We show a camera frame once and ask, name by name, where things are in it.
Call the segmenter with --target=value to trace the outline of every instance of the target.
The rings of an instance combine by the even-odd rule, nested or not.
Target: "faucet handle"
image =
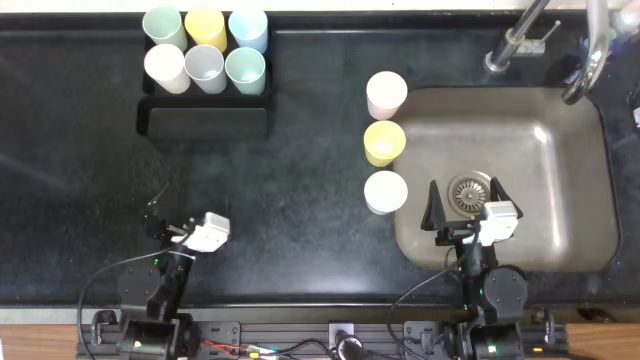
[[[545,50],[545,42],[553,34],[554,31],[560,26],[560,20],[556,20],[553,27],[547,31],[546,34],[542,37],[542,39],[524,39],[522,44],[518,46],[516,53],[514,56],[518,57],[533,57],[533,56],[542,56],[544,55]]]

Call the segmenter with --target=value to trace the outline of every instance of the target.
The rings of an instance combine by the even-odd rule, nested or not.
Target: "white cup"
[[[172,44],[187,50],[187,35],[180,12],[172,6],[149,10],[142,18],[142,29],[156,44]]]
[[[233,50],[224,69],[241,93],[255,95],[264,90],[266,63],[257,50],[248,47]]]
[[[207,94],[218,94],[227,87],[224,57],[212,45],[194,46],[184,56],[184,69]]]
[[[389,120],[407,98],[407,83],[391,71],[379,72],[367,83],[367,107],[376,120]]]
[[[189,88],[191,80],[184,70],[184,54],[171,44],[156,45],[144,57],[144,70],[172,94],[181,94]]]
[[[258,50],[261,54],[267,51],[269,40],[267,14],[261,10],[239,10],[229,17],[229,30],[238,45]]]
[[[385,215],[400,209],[407,201],[409,190],[404,179],[393,171],[378,171],[364,184],[364,198],[369,210]]]

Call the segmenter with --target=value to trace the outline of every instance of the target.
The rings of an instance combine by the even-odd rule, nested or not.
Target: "white wall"
[[[0,12],[144,12],[160,4],[189,10],[212,4],[220,10],[243,6],[264,10],[506,10],[524,9],[533,0],[0,0]],[[608,0],[620,8],[629,0]],[[584,0],[551,0],[547,9],[584,9]]]

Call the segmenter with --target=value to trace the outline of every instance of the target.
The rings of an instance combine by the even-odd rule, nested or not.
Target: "sink basin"
[[[501,264],[569,272],[609,263],[619,234],[600,115],[587,99],[565,105],[561,93],[441,88],[409,94],[392,120],[407,136],[393,163],[409,188],[395,213],[395,233],[411,261],[441,269],[448,250],[435,246],[435,232],[420,229],[429,182],[438,184],[447,219],[464,219],[488,199],[486,174],[500,180],[524,213],[513,238],[495,245]]]

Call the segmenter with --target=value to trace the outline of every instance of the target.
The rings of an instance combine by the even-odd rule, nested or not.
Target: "yellow cup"
[[[374,122],[364,133],[364,151],[373,166],[389,165],[404,150],[406,143],[400,125],[389,120]]]
[[[184,27],[198,45],[212,45],[220,52],[227,49],[224,16],[216,9],[199,7],[187,13]]]

